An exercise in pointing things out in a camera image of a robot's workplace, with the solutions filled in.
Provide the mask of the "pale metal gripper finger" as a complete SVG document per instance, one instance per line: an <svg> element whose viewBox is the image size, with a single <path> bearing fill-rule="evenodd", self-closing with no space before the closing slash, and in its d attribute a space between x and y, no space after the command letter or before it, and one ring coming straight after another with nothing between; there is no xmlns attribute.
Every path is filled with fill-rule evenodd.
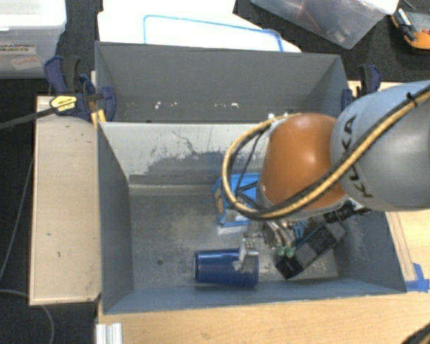
<svg viewBox="0 0 430 344"><path fill-rule="evenodd" d="M233 262L231 263L234 270L243 270L244 257L245 257L245 254L247 253L245 244L246 244L246 240L242 239L239 245L239 249L236 253L236 256Z"/></svg>
<svg viewBox="0 0 430 344"><path fill-rule="evenodd" d="M243 273L253 274L257 271L259 251L254 240L245 239L243 242Z"/></svg>

